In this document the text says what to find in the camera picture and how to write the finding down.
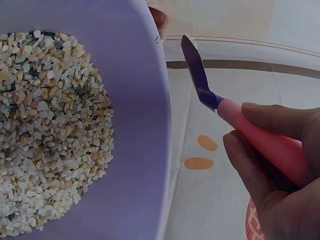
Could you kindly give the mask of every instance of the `finger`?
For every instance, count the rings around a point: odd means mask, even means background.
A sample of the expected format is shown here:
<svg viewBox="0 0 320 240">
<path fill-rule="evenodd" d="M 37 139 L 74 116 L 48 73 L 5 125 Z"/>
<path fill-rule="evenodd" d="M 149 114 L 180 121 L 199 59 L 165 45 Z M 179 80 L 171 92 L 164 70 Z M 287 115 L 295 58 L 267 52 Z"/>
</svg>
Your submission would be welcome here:
<svg viewBox="0 0 320 240">
<path fill-rule="evenodd" d="M 298 191 L 298 187 L 287 178 L 279 169 L 277 169 L 270 161 L 268 161 L 260 152 L 254 149 L 246 138 L 237 130 L 231 132 L 241 141 L 253 163 L 282 191 L 293 193 Z"/>
<path fill-rule="evenodd" d="M 296 140 L 301 140 L 308 121 L 319 112 L 319 108 L 294 109 L 248 102 L 244 102 L 241 109 L 243 115 L 257 127 Z"/>
<path fill-rule="evenodd" d="M 237 135 L 228 133 L 223 136 L 223 143 L 232 166 L 240 175 L 258 211 L 264 199 L 278 190 L 277 186 L 260 169 L 257 159 L 250 153 L 251 150 L 245 149 Z"/>
<path fill-rule="evenodd" d="M 165 25 L 168 22 L 168 19 L 163 12 L 161 12 L 155 8 L 149 7 L 149 10 L 153 16 L 153 20 L 155 22 L 155 25 L 156 25 L 158 31 L 159 31 L 159 35 L 163 39 L 164 35 L 165 35 Z"/>
</svg>

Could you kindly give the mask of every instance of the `plastic tool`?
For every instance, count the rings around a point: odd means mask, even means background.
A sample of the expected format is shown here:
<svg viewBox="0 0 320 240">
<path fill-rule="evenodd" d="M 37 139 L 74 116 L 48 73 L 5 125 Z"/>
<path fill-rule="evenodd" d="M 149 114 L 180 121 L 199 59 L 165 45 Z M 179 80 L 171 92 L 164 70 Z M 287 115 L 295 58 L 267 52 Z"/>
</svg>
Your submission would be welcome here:
<svg viewBox="0 0 320 240">
<path fill-rule="evenodd" d="M 241 106 L 231 99 L 214 94 L 208 87 L 205 68 L 198 50 L 183 35 L 181 47 L 195 90 L 202 104 L 240 131 L 247 141 L 267 160 L 285 174 L 297 187 L 303 188 L 314 180 L 300 141 L 276 135 L 249 122 Z"/>
</svg>

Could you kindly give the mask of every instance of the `purple bowl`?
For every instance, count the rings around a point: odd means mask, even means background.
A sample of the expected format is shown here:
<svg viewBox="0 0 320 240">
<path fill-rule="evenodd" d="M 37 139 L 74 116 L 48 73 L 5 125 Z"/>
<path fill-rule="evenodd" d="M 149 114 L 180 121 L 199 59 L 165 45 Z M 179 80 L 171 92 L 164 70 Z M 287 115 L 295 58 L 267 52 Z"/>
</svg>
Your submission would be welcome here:
<svg viewBox="0 0 320 240">
<path fill-rule="evenodd" d="M 66 216 L 19 240 L 154 240 L 165 226 L 171 159 L 168 73 L 144 0 L 0 0 L 0 34 L 75 35 L 114 108 L 114 159 Z"/>
</svg>

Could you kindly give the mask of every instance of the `fingernail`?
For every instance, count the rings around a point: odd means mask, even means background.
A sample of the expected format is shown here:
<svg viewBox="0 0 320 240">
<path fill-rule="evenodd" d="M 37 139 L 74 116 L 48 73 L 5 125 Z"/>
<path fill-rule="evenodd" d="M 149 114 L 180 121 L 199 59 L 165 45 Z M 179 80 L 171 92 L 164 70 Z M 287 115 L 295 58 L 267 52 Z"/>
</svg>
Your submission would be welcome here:
<svg viewBox="0 0 320 240">
<path fill-rule="evenodd" d="M 235 135 L 232 133 L 227 133 L 222 137 L 224 147 L 225 148 L 233 148 L 237 144 L 237 139 L 235 138 Z"/>
<path fill-rule="evenodd" d="M 248 108 L 252 108 L 252 107 L 255 107 L 257 106 L 258 104 L 254 103 L 254 102 L 243 102 L 242 103 L 242 106 L 243 107 L 248 107 Z"/>
</svg>

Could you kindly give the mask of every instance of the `orange spot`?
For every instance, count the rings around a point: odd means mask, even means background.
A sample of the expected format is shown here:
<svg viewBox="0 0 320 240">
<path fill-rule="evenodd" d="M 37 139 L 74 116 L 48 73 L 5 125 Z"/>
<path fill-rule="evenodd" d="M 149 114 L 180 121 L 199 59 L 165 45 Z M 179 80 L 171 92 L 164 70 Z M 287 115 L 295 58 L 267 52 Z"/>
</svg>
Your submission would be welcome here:
<svg viewBox="0 0 320 240">
<path fill-rule="evenodd" d="M 198 144 L 209 151 L 215 151 L 218 149 L 216 142 L 206 135 L 200 135 L 198 137 Z"/>
<path fill-rule="evenodd" d="M 184 161 L 184 166 L 191 170 L 210 169 L 214 165 L 214 161 L 208 158 L 191 157 Z"/>
</svg>

